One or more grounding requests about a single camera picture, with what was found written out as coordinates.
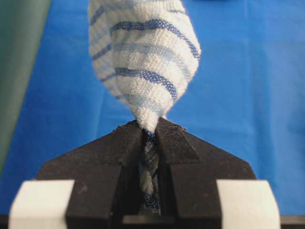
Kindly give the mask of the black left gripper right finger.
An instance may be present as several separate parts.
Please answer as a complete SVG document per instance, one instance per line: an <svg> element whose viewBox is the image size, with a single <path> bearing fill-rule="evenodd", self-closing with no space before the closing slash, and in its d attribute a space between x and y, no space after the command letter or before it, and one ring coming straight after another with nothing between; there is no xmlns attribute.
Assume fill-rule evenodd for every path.
<svg viewBox="0 0 305 229"><path fill-rule="evenodd" d="M161 214L173 228L220 229L222 211L217 179L256 178L244 160L160 118L155 130Z"/></svg>

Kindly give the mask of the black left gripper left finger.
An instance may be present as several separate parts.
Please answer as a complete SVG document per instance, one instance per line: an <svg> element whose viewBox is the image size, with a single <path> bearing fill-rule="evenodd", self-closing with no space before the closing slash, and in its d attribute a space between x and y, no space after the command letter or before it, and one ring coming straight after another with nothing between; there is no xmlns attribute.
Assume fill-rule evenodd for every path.
<svg viewBox="0 0 305 229"><path fill-rule="evenodd" d="M135 121L45 162L37 180L74 180L66 211L70 229L117 229L136 215L141 194L138 156L143 131Z"/></svg>

